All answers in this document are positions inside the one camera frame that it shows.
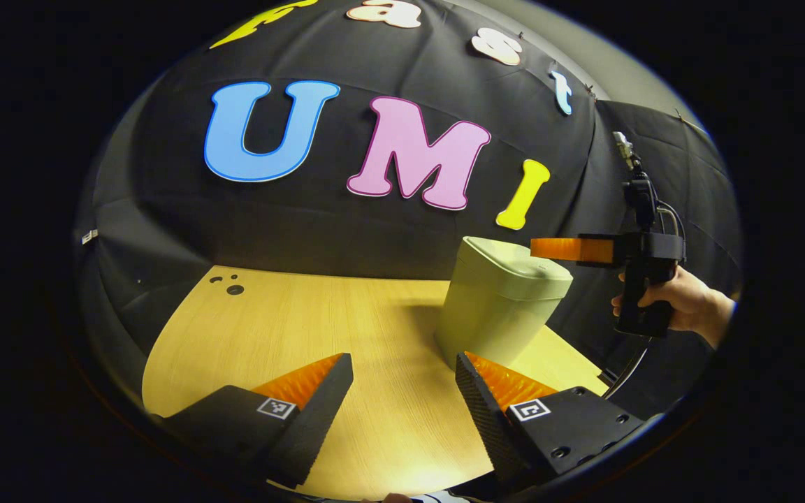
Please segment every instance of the letter u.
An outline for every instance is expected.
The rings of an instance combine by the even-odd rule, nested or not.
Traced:
[[[213,94],[215,108],[204,140],[204,160],[215,174],[234,182],[268,182],[290,174],[310,153],[322,106],[341,92],[338,84],[320,80],[288,85],[284,92],[293,98],[293,105],[282,144],[257,154],[244,147],[244,133],[256,100],[268,95],[269,89],[265,82],[243,82]]]

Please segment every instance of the pink letter m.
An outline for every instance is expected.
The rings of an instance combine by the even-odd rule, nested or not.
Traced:
[[[466,121],[453,124],[439,140],[428,145],[421,109],[411,101],[380,96],[371,100],[377,125],[358,175],[347,188],[363,196],[386,196],[393,190],[387,180],[390,159],[396,159],[396,178],[403,198],[411,198],[435,170],[437,181],[421,197],[425,203],[447,210],[463,210],[470,172],[480,149],[489,143],[489,131]]]

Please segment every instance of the hand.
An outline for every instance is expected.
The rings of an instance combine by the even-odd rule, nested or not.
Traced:
[[[623,273],[619,277],[620,281],[625,280]],[[638,306],[646,307],[657,300],[665,300],[673,306],[669,328],[697,332],[712,347],[718,347],[719,341],[725,336],[725,329],[734,309],[734,300],[710,289],[702,280],[679,265],[673,279],[649,286],[639,299]],[[614,316],[620,316],[622,303],[623,296],[616,296],[611,300]]]
[[[403,496],[402,494],[389,493],[381,500],[382,503],[412,503],[411,497]],[[362,500],[360,503],[376,503],[371,500]]]

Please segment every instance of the green trash can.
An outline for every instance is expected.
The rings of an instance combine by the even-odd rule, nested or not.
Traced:
[[[451,369],[470,351],[509,365],[536,337],[573,277],[511,242],[465,236],[435,339]]]

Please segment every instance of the wooden table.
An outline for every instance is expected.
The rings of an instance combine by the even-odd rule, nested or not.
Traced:
[[[234,284],[243,292],[228,293]],[[254,388],[343,351],[354,382],[298,493],[380,500],[472,480],[492,464],[433,340],[448,284],[214,266],[154,344],[145,407],[169,416],[220,386]],[[607,389],[600,370],[545,327],[511,369],[555,389]]]

